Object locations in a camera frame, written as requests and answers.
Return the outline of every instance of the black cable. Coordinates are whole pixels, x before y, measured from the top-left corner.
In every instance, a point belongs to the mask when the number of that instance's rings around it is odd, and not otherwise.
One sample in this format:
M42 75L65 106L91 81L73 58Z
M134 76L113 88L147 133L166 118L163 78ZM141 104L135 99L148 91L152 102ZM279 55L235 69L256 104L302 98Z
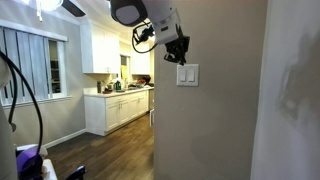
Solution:
M13 80L13 100L12 100L11 110L10 110L9 119L8 119L9 124L12 125L13 113L17 104L18 83L17 83L17 77L16 77L16 73L14 72L14 69L11 66L8 66L8 67L10 69L12 80Z
M134 44L134 38L132 37L132 47L133 47L133 49L134 49L137 53L140 53L140 54L150 52L150 51L154 50L154 48L156 48L157 45L158 45L157 43L155 43L155 44L152 46L152 48L149 49L149 50L147 50L147 51L138 51L133 44Z
M27 90L31 96L32 102L34 103L34 107L36 109L37 115L38 115L38 120L39 120L39 142L38 142L38 149L37 149L37 154L39 154L40 149L41 149L41 145L42 145L42 138L43 138L43 123L42 123L42 116L41 116L41 112L40 112L40 108L38 106L37 100L34 97L34 94L32 92L32 89L28 83L28 81L26 80L26 78L24 77L24 75L21 73L21 71L19 70L19 68L9 59L9 57L7 57L2 51L0 51L0 56L4 59L4 61L8 64L9 68L13 68L18 75L21 77L22 81L24 82L24 84L27 87Z
M146 23L146 22L144 22L144 21L143 21L143 23L144 23L144 24L141 24L141 25L135 27L132 32L137 31L137 29L140 28L140 27L148 26L149 24L151 24L151 22ZM138 50L136 49L136 46L134 45L134 43L135 43L134 41L135 41L134 33L132 33L132 41L131 41L132 47L133 47L133 49L134 49L137 53L140 53L140 54L150 52L150 51L152 51L154 48L156 48L157 45L158 45L157 43L155 43L155 44L153 45L153 47L152 47L151 49L147 50L147 51L138 51Z

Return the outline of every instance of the upper cabinet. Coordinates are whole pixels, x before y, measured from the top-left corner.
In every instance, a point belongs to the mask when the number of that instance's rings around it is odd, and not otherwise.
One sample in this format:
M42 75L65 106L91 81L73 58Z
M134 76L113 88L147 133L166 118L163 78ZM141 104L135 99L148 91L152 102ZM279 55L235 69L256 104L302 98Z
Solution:
M148 44L139 44L137 50L144 52L149 50ZM135 52L131 59L131 74L150 75L150 53Z
M120 73L119 36L94 22L80 27L83 73Z

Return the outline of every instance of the drawer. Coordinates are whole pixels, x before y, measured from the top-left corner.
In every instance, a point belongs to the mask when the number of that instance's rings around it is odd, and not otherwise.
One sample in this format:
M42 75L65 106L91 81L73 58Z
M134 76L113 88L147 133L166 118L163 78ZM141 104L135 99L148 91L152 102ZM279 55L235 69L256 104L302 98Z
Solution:
M127 94L127 95L124 95L122 99L120 99L120 101L124 101L124 100L130 100L132 99L134 96L133 94Z
M130 99L131 95L130 94L126 94L126 95L122 95L122 96L118 96L118 101L125 101Z
M141 97L144 95L145 92L137 92L137 93L134 93L132 94L133 97Z
M106 98L106 105L117 103L119 101L119 97L109 97Z

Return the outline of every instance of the white cabinet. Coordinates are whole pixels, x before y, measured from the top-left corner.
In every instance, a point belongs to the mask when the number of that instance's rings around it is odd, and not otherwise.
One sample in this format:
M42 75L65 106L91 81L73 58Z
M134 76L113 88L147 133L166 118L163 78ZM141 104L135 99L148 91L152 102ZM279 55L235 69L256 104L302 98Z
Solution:
M135 93L133 98L129 101L130 107L130 117L135 118L145 112L148 111L148 98L149 98L149 91L143 91L139 93Z
M106 107L106 130L112 130L117 127L119 122L119 103L107 105Z
M139 115L149 110L149 91L141 92L138 98Z
M148 111L148 90L114 97L85 96L87 132L105 136L108 132Z
M119 36L93 22L80 26L83 73L120 73Z
M149 45L141 44L138 45L137 49L139 51L149 50ZM135 52L131 58L131 74L141 74L149 75L150 74L150 53L137 53Z

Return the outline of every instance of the light switch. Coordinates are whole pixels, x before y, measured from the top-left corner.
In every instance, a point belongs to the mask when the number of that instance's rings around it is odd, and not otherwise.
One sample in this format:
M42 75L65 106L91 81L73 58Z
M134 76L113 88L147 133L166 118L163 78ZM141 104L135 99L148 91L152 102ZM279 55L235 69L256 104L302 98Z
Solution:
M185 64L177 65L177 85L178 86L199 86L199 65Z
M195 80L195 72L194 72L194 69L188 69L187 71L188 73L188 81L189 82L194 82Z
M187 71L185 69L182 69L179 73L179 78L181 82L186 82L187 80Z

